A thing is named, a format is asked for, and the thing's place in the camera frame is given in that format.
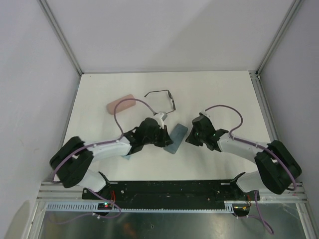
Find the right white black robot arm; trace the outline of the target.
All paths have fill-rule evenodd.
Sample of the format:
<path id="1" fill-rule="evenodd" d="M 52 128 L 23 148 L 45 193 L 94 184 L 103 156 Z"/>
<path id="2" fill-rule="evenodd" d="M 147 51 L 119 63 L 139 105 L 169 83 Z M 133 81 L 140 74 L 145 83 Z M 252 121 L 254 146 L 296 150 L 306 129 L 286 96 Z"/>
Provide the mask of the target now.
<path id="1" fill-rule="evenodd" d="M 278 140 L 271 143 L 250 142 L 237 138 L 225 129 L 215 129 L 208 115 L 200 113 L 192 120 L 192 129 L 185 140 L 195 146 L 206 146 L 211 151 L 230 153 L 256 164 L 257 170 L 240 173 L 232 181 L 230 195 L 243 199 L 248 192 L 267 188 L 274 194 L 296 188 L 302 169 Z"/>

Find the brown thin-frame glasses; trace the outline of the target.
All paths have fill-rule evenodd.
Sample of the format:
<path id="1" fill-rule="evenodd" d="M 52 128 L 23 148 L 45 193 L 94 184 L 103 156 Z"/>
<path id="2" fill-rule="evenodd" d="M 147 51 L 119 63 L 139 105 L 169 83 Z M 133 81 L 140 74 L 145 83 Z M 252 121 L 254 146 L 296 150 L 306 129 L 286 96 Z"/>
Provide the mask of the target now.
<path id="1" fill-rule="evenodd" d="M 159 93 L 159 92 L 167 92 L 167 95 L 170 99 L 170 102 L 171 102 L 171 105 L 172 105 L 172 110 L 170 110 L 169 112 L 165 112 L 166 114 L 170 114 L 170 113 L 173 113 L 176 111 L 176 105 L 175 105 L 175 101 L 174 101 L 174 98 L 170 92 L 170 90 L 168 89 L 164 89 L 164 90 L 155 90 L 155 91 L 149 91 L 147 92 L 145 95 L 144 95 L 144 98 L 146 98 L 149 94 L 152 94 L 152 93 Z"/>

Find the pink glasses case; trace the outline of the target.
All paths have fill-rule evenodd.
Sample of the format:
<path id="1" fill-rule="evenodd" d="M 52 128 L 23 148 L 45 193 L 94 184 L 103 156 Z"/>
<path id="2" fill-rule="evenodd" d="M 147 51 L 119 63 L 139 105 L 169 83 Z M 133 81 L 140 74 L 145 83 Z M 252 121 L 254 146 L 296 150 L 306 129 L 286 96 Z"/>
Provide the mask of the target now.
<path id="1" fill-rule="evenodd" d="M 106 105 L 107 112 L 111 115 L 114 115 L 114 112 L 119 113 L 128 108 L 131 108 L 136 105 L 134 100 L 135 97 L 132 94 L 123 96 L 117 100 L 114 100 Z"/>

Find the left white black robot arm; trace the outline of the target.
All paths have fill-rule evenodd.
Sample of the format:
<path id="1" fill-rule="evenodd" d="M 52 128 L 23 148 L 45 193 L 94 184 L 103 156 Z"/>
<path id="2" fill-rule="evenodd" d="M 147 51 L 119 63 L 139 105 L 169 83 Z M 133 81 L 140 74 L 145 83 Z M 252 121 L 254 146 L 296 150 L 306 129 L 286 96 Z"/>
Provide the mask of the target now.
<path id="1" fill-rule="evenodd" d="M 135 154 L 150 144 L 160 148 L 173 144 L 167 126 L 160 126 L 154 118 L 146 118 L 118 140 L 86 144 L 74 136 L 50 159 L 49 164 L 64 188 L 81 186 L 99 199 L 105 199 L 110 193 L 109 181 L 102 172 L 90 170 L 90 165 L 110 157 Z"/>

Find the blue-grey glasses case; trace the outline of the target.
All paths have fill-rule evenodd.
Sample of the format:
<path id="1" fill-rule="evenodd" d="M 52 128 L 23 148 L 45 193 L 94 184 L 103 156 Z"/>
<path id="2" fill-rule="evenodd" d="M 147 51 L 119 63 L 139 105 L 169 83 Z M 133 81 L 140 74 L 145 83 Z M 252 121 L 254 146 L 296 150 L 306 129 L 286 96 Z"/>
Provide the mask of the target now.
<path id="1" fill-rule="evenodd" d="M 187 132 L 188 128 L 178 123 L 170 133 L 173 144 L 170 144 L 163 149 L 170 154 L 176 154 Z"/>

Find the small blue cloth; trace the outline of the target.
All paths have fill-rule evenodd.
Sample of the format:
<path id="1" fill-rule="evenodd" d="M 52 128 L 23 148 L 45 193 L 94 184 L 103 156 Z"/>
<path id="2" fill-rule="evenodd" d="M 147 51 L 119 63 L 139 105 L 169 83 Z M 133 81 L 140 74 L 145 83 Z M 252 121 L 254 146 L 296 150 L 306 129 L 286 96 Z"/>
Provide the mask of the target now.
<path id="1" fill-rule="evenodd" d="M 130 160 L 130 158 L 131 158 L 130 155 L 123 155 L 122 157 L 123 157 L 124 159 L 126 159 L 126 160 Z"/>

